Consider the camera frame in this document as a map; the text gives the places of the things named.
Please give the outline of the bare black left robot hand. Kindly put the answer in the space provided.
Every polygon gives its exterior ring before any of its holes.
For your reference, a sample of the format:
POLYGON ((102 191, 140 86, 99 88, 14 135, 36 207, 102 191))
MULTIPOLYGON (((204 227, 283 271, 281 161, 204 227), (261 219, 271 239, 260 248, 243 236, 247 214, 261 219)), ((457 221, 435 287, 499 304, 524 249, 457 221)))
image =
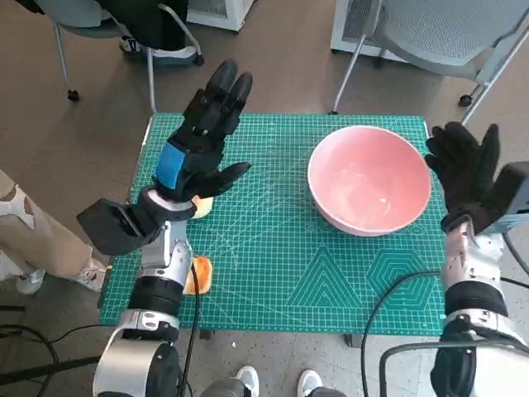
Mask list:
POLYGON ((233 59, 224 60, 205 88, 183 112, 183 122, 167 139, 153 181, 164 198, 186 202, 218 196, 249 168, 242 161, 220 170, 225 139, 237 129, 253 84, 246 71, 237 73, 233 59))

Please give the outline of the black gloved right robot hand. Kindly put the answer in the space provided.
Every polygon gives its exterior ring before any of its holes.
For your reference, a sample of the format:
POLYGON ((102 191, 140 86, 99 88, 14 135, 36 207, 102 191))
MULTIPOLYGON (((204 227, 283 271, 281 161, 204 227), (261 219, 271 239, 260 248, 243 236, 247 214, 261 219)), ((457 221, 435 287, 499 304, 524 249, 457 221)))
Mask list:
POLYGON ((448 234, 471 222, 479 234, 500 218, 500 207, 492 198, 493 177, 500 154, 499 128, 491 124, 482 141, 477 141, 460 122, 434 126, 424 156, 444 190, 447 214, 441 229, 448 234))

